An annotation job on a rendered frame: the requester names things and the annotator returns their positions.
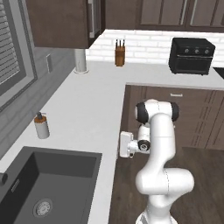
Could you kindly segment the black kitchen sink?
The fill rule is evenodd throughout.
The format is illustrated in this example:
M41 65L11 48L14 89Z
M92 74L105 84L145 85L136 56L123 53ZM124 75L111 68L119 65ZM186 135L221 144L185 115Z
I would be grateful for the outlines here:
M0 172L0 224L88 224L100 153L25 146Z

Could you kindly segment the brown base cupboard run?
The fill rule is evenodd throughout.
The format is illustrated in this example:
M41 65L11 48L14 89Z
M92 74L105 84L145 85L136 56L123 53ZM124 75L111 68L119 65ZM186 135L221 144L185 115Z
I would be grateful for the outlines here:
M125 87L120 130L132 132L137 138L139 123L135 119L135 106L147 101L145 94L149 86L127 85ZM175 125L176 145L205 149L214 129L216 118L224 106L224 91L212 90L209 103L198 109L179 110Z

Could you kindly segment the grey wall socket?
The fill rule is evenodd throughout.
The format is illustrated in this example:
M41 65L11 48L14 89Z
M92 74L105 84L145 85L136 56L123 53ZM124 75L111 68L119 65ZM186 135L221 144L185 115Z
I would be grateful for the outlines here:
M46 55L46 65L48 69L48 73L51 73L53 71L53 61L51 54Z

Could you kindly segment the black toaster oven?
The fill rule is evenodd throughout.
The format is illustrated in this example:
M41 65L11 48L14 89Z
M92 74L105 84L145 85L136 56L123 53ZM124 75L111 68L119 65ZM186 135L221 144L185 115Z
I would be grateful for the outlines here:
M214 51L206 38L173 38L169 68L173 74L208 75Z

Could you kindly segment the brown drawer front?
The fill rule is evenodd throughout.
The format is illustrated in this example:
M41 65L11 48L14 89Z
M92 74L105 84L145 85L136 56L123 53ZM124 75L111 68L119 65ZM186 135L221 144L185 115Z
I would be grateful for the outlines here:
M183 97L171 97L172 94L183 94ZM200 109L209 103L212 90L177 87L147 87L145 99L155 99L160 102L176 102L181 111Z

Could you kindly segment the window with grey blinds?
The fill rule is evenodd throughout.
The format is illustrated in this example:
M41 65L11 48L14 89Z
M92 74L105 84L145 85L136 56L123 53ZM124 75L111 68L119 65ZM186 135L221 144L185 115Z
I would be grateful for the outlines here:
M37 79L22 0L0 0L0 113Z

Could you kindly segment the white soap dispenser brown top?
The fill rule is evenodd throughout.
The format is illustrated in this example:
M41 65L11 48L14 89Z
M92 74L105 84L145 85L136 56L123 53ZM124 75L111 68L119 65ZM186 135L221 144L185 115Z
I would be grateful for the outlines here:
M50 136L47 119L40 112L34 118L34 124L39 139L47 139Z

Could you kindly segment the black hob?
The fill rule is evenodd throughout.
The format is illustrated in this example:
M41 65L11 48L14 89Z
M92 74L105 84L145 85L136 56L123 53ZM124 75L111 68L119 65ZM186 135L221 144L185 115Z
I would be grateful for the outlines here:
M224 80L224 67L215 67L213 70Z

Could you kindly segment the dark brown wall cupboard run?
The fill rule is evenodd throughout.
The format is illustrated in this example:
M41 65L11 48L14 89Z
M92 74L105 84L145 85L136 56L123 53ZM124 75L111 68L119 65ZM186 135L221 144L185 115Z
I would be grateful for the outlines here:
M106 0L106 28L224 33L224 0Z

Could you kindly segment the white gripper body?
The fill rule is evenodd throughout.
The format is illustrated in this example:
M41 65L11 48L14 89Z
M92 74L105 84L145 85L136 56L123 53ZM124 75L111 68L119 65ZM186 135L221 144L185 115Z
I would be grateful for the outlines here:
M133 134L122 131L120 133L120 148L119 153L122 158L130 157L130 143L133 141Z

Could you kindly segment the white paper towel roll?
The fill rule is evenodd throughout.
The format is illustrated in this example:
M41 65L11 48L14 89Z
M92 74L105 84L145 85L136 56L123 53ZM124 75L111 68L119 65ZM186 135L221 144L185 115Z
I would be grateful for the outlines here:
M75 59L75 69L77 74L86 74L88 72L87 62L86 62L86 50L85 49L75 49L74 50Z

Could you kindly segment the brown wooden knife block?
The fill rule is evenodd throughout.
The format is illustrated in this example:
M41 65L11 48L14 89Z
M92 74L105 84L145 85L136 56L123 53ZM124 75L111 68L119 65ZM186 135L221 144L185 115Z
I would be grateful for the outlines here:
M125 63L125 40L115 42L115 65L122 67Z

